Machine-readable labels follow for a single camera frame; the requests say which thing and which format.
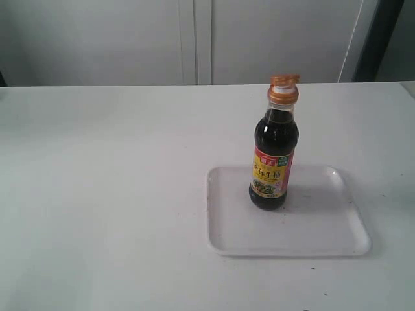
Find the white plastic tray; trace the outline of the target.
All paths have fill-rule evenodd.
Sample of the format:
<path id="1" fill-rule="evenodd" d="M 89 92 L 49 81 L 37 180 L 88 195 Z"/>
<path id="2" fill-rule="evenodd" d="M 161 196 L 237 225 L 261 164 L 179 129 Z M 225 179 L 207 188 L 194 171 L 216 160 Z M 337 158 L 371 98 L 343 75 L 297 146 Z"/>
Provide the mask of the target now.
<path id="1" fill-rule="evenodd" d="M 249 197 L 247 165 L 216 167 L 206 183 L 207 239 L 229 257 L 354 257 L 372 240 L 348 185 L 325 165 L 294 165 L 284 205 L 265 211 Z"/>

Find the dark soy sauce bottle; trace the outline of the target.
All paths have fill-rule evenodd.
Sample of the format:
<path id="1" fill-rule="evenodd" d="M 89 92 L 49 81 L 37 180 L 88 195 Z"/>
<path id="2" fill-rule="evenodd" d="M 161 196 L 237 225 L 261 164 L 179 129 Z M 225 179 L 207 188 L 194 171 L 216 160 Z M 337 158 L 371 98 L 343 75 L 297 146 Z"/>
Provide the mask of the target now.
<path id="1" fill-rule="evenodd" d="M 299 79 L 299 75 L 270 78 L 268 107 L 255 127 L 252 180 L 248 193 L 254 205 L 262 210 L 279 209 L 287 197 L 294 150 L 299 138 L 294 121 Z"/>

